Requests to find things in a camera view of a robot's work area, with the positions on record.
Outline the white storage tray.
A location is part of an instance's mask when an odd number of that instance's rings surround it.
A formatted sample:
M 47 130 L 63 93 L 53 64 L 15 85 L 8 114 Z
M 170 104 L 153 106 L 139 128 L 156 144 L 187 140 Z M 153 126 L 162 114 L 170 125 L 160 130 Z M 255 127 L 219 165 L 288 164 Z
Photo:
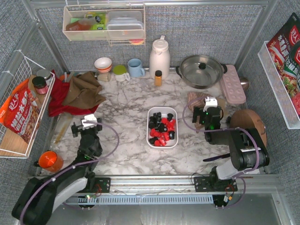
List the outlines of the white storage tray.
M 166 106 L 149 109 L 146 132 L 146 141 L 151 148 L 174 148 L 179 142 L 177 112 Z

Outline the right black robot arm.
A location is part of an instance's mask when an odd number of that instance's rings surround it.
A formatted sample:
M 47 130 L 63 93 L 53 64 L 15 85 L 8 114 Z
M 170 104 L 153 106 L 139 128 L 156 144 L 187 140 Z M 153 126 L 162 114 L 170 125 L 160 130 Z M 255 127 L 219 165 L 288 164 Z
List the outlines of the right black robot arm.
M 268 166 L 270 156 L 266 149 L 266 131 L 259 127 L 261 118 L 250 109 L 237 110 L 229 118 L 229 128 L 221 129 L 221 107 L 207 109 L 194 107 L 193 123 L 204 126 L 205 140 L 212 145 L 227 145 L 229 153 L 221 166 L 212 168 L 208 177 L 195 177 L 195 189 L 200 191 L 236 191 L 235 177 L 257 168 Z

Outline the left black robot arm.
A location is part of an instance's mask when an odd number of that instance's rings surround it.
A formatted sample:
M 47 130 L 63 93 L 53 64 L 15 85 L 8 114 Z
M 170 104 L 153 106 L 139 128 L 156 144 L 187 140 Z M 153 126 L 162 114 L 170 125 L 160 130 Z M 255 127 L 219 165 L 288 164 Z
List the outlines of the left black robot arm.
M 91 125 L 87 120 L 82 120 L 79 126 L 72 125 L 73 136 L 81 136 L 75 160 L 48 178 L 31 178 L 13 207 L 14 218 L 25 225 L 45 225 L 56 208 L 70 196 L 93 187 L 93 170 L 103 151 L 98 137 L 101 122 L 101 118 L 96 118 Z

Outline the striped pink cloth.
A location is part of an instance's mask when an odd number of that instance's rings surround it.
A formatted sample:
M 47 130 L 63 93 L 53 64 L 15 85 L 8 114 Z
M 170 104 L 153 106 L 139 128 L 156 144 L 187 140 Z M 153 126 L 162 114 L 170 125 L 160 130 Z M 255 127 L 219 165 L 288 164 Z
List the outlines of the striped pink cloth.
M 201 93 L 201 92 L 189 92 L 187 94 L 187 97 L 189 103 L 188 108 L 193 112 L 194 107 L 204 107 L 205 98 L 212 97 L 212 95 Z M 226 111 L 226 106 L 225 106 L 226 101 L 219 97 L 216 97 L 216 100 L 217 100 L 217 105 Z

